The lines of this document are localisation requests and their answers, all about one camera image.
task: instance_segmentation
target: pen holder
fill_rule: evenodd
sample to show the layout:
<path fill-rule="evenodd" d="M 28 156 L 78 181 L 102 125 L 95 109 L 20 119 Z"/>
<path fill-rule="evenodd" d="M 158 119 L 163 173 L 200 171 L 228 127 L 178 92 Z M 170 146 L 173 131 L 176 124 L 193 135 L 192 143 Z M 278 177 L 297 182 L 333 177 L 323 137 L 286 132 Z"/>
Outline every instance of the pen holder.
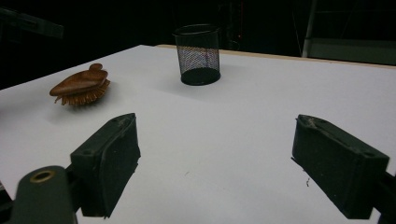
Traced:
<path fill-rule="evenodd" d="M 220 79 L 217 26 L 187 25 L 176 29 L 173 35 L 177 44 L 181 82 L 203 86 Z"/>

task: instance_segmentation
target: white tabletop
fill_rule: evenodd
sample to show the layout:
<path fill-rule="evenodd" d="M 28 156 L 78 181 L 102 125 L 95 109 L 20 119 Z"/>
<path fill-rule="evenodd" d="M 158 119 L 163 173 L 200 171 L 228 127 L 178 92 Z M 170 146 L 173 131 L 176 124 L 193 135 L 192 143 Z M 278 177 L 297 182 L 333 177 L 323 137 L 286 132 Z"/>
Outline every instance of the white tabletop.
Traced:
<path fill-rule="evenodd" d="M 54 103 L 52 87 L 91 63 L 0 91 L 0 180 L 11 196 L 31 171 L 70 164 L 108 120 L 136 113 L 142 157 L 110 219 L 88 223 L 376 223 L 348 220 L 291 160 L 299 114 L 337 125 L 391 157 L 396 69 L 220 55 L 221 79 L 180 82 L 177 51 L 139 46 L 98 59 L 98 104 Z"/>

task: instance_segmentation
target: wooden brush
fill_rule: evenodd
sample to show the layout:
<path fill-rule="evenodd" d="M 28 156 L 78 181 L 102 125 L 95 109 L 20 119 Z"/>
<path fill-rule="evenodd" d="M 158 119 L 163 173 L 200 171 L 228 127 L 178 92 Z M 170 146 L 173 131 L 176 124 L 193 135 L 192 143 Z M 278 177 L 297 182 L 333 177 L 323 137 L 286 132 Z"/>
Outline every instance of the wooden brush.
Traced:
<path fill-rule="evenodd" d="M 62 105 L 85 105 L 101 98 L 110 84 L 107 71 L 100 63 L 93 63 L 89 70 L 75 73 L 60 82 L 49 95 L 56 96 L 55 104 L 62 99 Z"/>

